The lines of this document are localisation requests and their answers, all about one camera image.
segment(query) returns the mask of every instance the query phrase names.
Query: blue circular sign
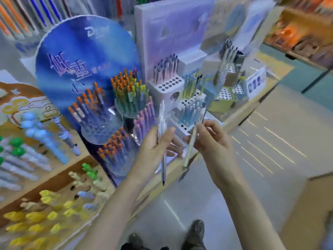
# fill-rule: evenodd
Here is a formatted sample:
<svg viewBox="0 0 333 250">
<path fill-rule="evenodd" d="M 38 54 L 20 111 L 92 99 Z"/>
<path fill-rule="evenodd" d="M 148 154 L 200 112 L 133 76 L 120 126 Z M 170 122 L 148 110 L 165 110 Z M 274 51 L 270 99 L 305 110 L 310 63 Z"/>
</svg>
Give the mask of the blue circular sign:
<svg viewBox="0 0 333 250">
<path fill-rule="evenodd" d="M 94 82 L 113 105 L 110 78 L 137 68 L 139 54 L 131 35 L 117 22 L 100 16 L 76 16 L 48 32 L 36 52 L 38 87 L 66 117 L 68 107 Z"/>
</svg>

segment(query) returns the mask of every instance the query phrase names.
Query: left hand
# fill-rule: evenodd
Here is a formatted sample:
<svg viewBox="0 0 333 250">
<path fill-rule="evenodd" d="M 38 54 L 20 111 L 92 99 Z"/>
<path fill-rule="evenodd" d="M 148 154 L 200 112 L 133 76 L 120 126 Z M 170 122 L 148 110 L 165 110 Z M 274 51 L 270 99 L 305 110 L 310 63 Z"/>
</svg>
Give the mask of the left hand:
<svg viewBox="0 0 333 250">
<path fill-rule="evenodd" d="M 174 136 L 174 131 L 174 127 L 166 130 L 159 143 L 157 138 L 158 127 L 154 126 L 148 132 L 129 172 L 130 177 L 139 178 L 140 181 L 142 180 L 146 184 L 156 172 L 165 153 L 169 157 L 175 156 L 175 153 L 178 157 L 182 157 L 182 142 Z"/>
</svg>

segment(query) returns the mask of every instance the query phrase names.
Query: hand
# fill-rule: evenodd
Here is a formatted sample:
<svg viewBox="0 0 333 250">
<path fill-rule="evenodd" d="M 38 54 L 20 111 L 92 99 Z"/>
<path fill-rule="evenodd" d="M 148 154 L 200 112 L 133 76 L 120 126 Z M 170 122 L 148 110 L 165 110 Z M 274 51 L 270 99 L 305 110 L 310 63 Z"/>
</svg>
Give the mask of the hand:
<svg viewBox="0 0 333 250">
<path fill-rule="evenodd" d="M 174 136 L 174 131 L 174 127 L 169 128 L 163 134 L 159 143 L 157 138 L 158 127 L 154 126 L 148 132 L 129 172 L 130 177 L 139 178 L 140 181 L 146 184 L 156 172 L 165 153 L 170 157 L 175 156 L 175 153 L 178 157 L 182 157 L 182 142 Z"/>
<path fill-rule="evenodd" d="M 237 165 L 231 137 L 222 130 L 218 122 L 204 120 L 197 126 L 198 136 L 194 143 L 205 160 L 208 172 L 218 188 L 222 188 L 231 180 L 243 178 Z M 191 136 L 184 140 L 189 143 Z"/>
</svg>

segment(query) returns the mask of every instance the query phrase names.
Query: right hand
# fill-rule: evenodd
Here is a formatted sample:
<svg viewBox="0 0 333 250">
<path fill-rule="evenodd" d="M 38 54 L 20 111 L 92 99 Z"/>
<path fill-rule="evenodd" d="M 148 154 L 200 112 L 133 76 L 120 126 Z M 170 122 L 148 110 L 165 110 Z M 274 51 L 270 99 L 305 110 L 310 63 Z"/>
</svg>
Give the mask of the right hand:
<svg viewBox="0 0 333 250">
<path fill-rule="evenodd" d="M 205 160 L 208 172 L 218 188 L 230 181 L 243 178 L 237 165 L 231 137 L 222 130 L 217 121 L 204 120 L 197 126 L 198 136 L 194 143 Z M 189 143 L 191 135 L 184 138 Z"/>
</svg>

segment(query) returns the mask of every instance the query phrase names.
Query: forearm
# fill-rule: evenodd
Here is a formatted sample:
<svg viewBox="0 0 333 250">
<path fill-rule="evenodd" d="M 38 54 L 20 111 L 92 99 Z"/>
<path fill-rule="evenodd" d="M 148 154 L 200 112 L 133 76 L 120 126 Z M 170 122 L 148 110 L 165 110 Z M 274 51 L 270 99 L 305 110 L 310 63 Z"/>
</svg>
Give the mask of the forearm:
<svg viewBox="0 0 333 250">
<path fill-rule="evenodd" d="M 76 249 L 116 249 L 143 187 L 144 183 L 128 175 Z"/>
<path fill-rule="evenodd" d="M 244 250 L 285 250 L 265 210 L 243 177 L 220 190 Z"/>
</svg>

